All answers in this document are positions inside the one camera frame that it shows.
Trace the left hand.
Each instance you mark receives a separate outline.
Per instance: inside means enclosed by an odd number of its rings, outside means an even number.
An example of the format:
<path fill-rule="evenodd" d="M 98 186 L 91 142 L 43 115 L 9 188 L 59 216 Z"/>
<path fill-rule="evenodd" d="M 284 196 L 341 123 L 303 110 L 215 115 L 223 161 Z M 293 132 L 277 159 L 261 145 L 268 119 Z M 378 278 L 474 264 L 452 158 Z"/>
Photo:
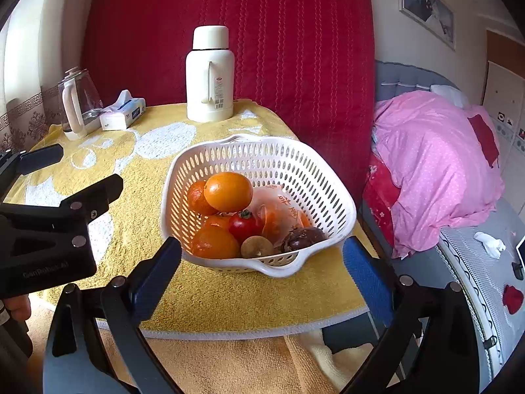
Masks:
<path fill-rule="evenodd" d="M 14 320 L 22 322 L 27 321 L 31 317 L 31 306 L 27 295 L 3 299 L 3 303 Z"/>

